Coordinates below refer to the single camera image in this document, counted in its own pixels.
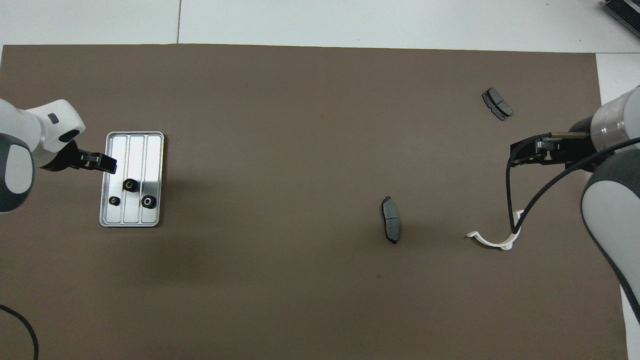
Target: white tile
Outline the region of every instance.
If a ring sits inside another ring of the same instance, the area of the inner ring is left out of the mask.
[[[1,0],[7,44],[169,44],[180,0]]]
[[[596,54],[600,100],[604,104],[640,85],[640,54]],[[640,325],[622,294],[629,360],[640,360]]]
[[[182,0],[181,43],[637,53],[600,0]]]

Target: white curved plastic part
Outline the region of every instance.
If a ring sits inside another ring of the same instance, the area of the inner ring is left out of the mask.
[[[513,223],[514,224],[516,224],[518,222],[518,220],[520,219],[520,214],[522,214],[523,212],[524,212],[524,210],[518,210],[518,211],[514,211],[513,212]],[[480,241],[481,243],[483,243],[483,244],[485,244],[487,246],[499,247],[502,250],[511,250],[511,248],[513,247],[513,242],[516,241],[516,239],[520,235],[520,230],[522,230],[522,227],[520,227],[518,229],[517,233],[509,235],[507,240],[504,240],[501,243],[492,243],[492,242],[486,241],[482,237],[482,235],[480,235],[480,233],[477,232],[477,231],[472,231],[472,232],[468,233],[467,234],[467,238],[476,238],[477,241]]]

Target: silver rectangular tray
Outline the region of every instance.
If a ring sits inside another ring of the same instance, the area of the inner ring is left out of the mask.
[[[113,132],[107,135],[105,154],[117,161],[115,174],[102,176],[100,224],[106,227],[151,227],[160,221],[160,189],[164,134],[158,131]],[[125,191],[123,182],[138,182],[137,192]],[[142,206],[144,196],[156,198],[154,208]],[[119,198],[119,204],[109,198]]]

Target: black ribbed object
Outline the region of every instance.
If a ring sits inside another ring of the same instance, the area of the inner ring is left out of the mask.
[[[604,10],[640,38],[640,6],[635,0],[608,0]]]

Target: black nut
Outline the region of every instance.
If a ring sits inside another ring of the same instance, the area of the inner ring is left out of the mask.
[[[117,196],[112,196],[109,198],[109,204],[110,205],[114,205],[114,206],[118,206],[120,205],[120,198]]]
[[[154,196],[145,195],[144,197],[142,197],[141,203],[143,208],[154,209],[157,204],[157,199]]]
[[[122,189],[134,193],[140,189],[140,184],[134,179],[126,179],[122,182]]]

